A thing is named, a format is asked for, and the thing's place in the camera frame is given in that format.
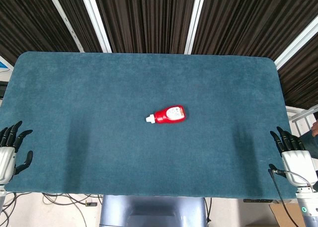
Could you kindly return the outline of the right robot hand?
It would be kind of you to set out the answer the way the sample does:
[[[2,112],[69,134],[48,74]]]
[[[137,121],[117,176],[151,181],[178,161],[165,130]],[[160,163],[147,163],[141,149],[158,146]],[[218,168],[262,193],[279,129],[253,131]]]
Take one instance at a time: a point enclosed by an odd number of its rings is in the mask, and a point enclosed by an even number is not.
[[[282,158],[283,169],[278,169],[275,165],[269,164],[269,172],[286,178],[289,183],[297,188],[309,187],[314,192],[314,185],[318,182],[318,166],[304,143],[296,137],[277,127],[279,134],[270,131],[277,150]]]

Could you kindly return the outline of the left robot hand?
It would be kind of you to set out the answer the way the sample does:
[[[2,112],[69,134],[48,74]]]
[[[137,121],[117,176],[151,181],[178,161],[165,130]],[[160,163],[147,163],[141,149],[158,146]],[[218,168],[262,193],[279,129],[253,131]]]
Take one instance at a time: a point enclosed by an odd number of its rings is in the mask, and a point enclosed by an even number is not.
[[[33,151],[28,151],[23,164],[16,166],[16,156],[22,145],[24,138],[31,134],[33,130],[25,130],[17,135],[22,121],[5,127],[0,131],[0,186],[4,187],[20,172],[27,169],[33,160]]]

